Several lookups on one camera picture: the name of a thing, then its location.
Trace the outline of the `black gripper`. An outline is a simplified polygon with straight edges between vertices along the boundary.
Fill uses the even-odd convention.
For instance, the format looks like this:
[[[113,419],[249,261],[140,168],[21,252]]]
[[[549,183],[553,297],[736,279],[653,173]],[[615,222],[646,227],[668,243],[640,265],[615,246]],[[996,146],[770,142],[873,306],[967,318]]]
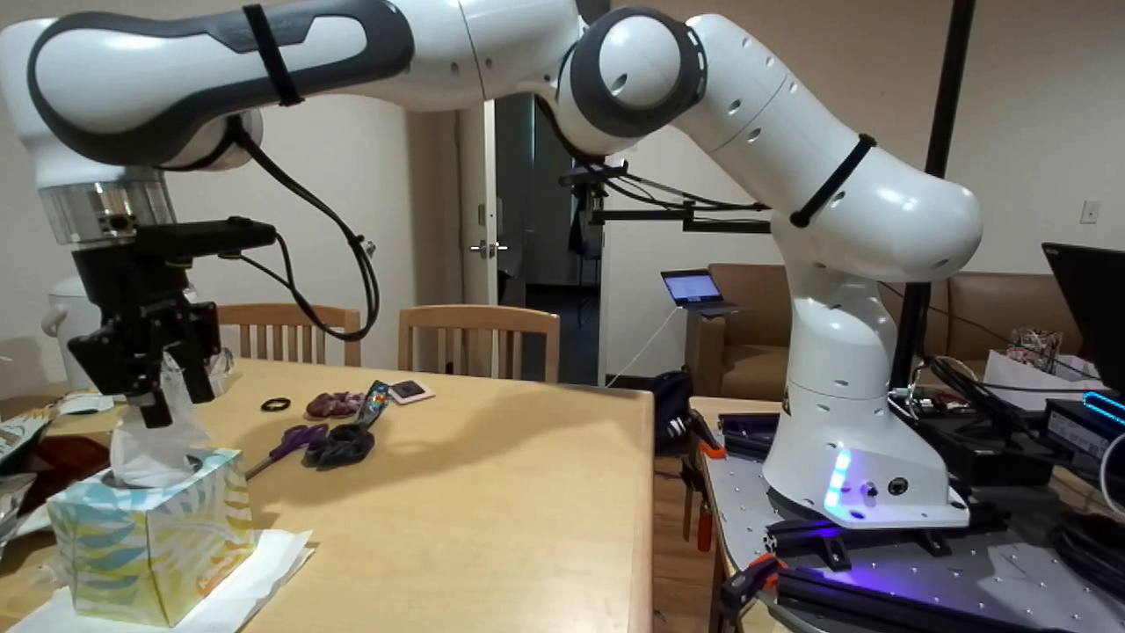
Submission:
[[[171,407],[158,392],[163,360],[171,355],[192,405],[216,401],[217,306],[188,297],[188,258],[130,246],[73,252],[89,299],[103,310],[95,336],[69,351],[103,395],[138,397],[149,428],[164,428]]]

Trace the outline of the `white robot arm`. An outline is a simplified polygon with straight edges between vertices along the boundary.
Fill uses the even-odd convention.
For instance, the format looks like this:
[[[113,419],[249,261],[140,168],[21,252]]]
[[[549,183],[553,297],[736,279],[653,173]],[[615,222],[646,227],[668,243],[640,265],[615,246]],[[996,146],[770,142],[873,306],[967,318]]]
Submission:
[[[831,113],[723,16],[672,17],[579,0],[273,0],[223,16],[73,12],[5,28],[5,105],[103,327],[89,378],[151,425],[163,374],[212,395],[192,258],[264,239],[254,222],[181,222],[163,180],[249,159],[258,113],[360,91],[455,113],[536,99],[568,154],[620,163],[680,133],[770,212],[789,276],[789,378],[764,482],[851,531],[965,527],[939,449],[891,416],[895,323],[887,280],[955,276],[976,197]]]

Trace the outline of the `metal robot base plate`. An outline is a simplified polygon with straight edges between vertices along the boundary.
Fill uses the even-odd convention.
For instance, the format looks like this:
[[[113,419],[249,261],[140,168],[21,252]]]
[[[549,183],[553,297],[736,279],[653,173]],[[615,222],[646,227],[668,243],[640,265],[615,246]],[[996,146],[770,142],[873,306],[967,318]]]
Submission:
[[[704,460],[716,524],[716,625],[754,633],[1125,633],[1125,606],[1048,531],[1052,488],[991,488],[996,531],[849,536],[765,494],[757,460]]]

